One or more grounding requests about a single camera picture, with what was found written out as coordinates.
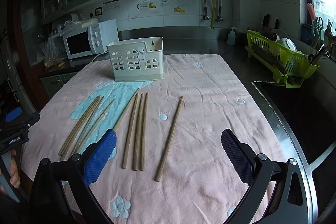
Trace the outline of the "person's left hand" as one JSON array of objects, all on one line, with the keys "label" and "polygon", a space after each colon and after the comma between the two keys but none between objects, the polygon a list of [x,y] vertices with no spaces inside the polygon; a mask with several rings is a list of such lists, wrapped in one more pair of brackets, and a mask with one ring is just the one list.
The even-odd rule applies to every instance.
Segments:
[{"label": "person's left hand", "polygon": [[16,151],[14,149],[11,150],[11,162],[10,162],[10,174],[11,174],[11,179],[10,179],[10,183],[14,188],[19,188],[20,184],[21,184],[21,180],[19,177],[19,172],[18,172],[18,167],[17,167],[17,163],[14,159],[14,156],[16,155]]}]

